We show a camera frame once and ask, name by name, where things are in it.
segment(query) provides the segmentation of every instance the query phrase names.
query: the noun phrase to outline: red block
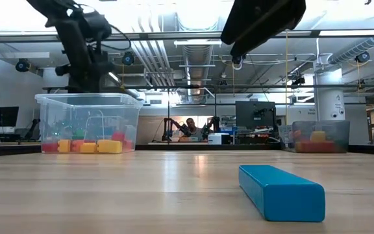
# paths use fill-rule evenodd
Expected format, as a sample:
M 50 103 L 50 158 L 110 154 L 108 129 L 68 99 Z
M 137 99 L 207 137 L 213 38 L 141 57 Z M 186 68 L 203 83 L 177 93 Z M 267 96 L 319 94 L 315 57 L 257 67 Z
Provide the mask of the red block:
M 131 140 L 124 140 L 123 141 L 123 151 L 130 151 L 133 147 L 133 142 Z
M 58 152 L 57 142 L 42 144 L 42 152 L 43 153 L 57 153 Z
M 84 140 L 74 140 L 71 142 L 71 151 L 72 152 L 80 152 L 81 145 L 84 144 Z
M 123 142 L 125 140 L 125 133 L 112 134 L 112 140 Z
M 297 153 L 336 153 L 336 145 L 334 142 L 298 142 L 295 146 Z

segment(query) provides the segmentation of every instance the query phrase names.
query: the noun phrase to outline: white column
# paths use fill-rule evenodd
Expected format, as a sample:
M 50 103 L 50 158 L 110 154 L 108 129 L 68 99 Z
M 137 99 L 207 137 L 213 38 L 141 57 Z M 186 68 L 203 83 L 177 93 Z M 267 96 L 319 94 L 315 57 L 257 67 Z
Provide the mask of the white column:
M 317 71 L 314 76 L 317 85 L 340 85 L 342 69 Z M 342 88 L 315 88 L 316 114 L 318 120 L 345 120 L 344 94 Z

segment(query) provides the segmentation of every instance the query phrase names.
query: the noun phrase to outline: wooden tabletop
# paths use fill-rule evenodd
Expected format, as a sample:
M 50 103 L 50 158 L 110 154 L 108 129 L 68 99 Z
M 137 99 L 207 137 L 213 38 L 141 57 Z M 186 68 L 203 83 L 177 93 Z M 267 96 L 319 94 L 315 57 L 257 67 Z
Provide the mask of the wooden tabletop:
M 241 164 L 270 164 L 322 184 L 325 221 L 264 221 L 239 187 Z M 137 151 L 4 156 L 0 233 L 374 233 L 374 155 Z

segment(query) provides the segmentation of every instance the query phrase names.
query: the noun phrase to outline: blue wooden block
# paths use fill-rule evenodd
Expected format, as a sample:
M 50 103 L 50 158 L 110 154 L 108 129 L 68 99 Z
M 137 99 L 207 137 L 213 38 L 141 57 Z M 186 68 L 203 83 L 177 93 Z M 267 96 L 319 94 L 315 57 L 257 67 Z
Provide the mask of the blue wooden block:
M 240 166 L 239 184 L 268 221 L 322 222 L 324 188 L 273 166 Z

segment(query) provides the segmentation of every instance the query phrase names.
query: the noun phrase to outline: camera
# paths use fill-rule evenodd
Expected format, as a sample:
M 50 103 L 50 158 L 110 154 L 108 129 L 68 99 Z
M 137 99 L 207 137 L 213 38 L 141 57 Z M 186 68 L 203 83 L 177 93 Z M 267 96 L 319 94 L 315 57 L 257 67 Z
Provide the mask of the camera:
M 26 58 L 20 58 L 16 64 L 16 70 L 19 72 L 28 72 L 31 68 L 31 63 Z

